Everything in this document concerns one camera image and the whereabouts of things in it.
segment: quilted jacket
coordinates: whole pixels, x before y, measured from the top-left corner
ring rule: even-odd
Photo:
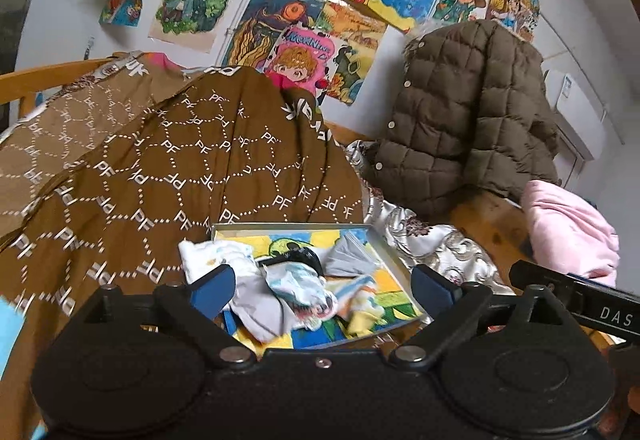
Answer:
[[[369,157],[385,198],[428,218],[464,185],[519,201],[529,180],[558,180],[557,127],[533,46],[479,20],[414,40],[405,58],[389,130]]]

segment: pile of socks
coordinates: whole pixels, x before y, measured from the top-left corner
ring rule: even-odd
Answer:
[[[194,283],[220,265],[236,274],[236,291],[225,309],[242,321],[249,333],[268,343],[292,330],[318,330],[335,315],[348,322],[349,334],[361,336],[382,318],[375,303],[377,285],[372,274],[379,267],[352,233],[345,233],[329,249],[313,248],[327,281],[297,261],[261,268],[253,248],[231,240],[178,245],[187,282]]]

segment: silver satin fabric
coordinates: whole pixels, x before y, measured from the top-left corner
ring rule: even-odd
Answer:
[[[423,222],[413,211],[387,202],[380,189],[366,182],[371,165],[363,152],[375,144],[354,141],[345,148],[362,184],[364,223],[376,228],[409,270],[423,263],[458,285],[477,281],[494,293],[512,295],[513,290],[503,283],[498,268],[480,245],[453,226]]]

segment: pink cloth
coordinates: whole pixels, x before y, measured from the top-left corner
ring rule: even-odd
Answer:
[[[615,287],[618,235],[594,207],[542,180],[527,183],[521,204],[538,264]]]

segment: wooden bed frame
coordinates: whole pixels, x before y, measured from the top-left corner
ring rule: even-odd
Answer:
[[[0,75],[0,104],[20,99],[19,116],[24,117],[34,109],[37,92],[72,83],[111,59],[60,63]],[[326,125],[343,145],[359,139],[373,140],[334,123],[326,122]],[[448,223],[482,245],[507,284],[511,265],[518,260],[529,260],[521,251],[521,245],[527,238],[524,213],[496,195],[483,190],[470,191],[451,211]],[[606,334],[589,329],[585,331],[599,349],[612,344]]]

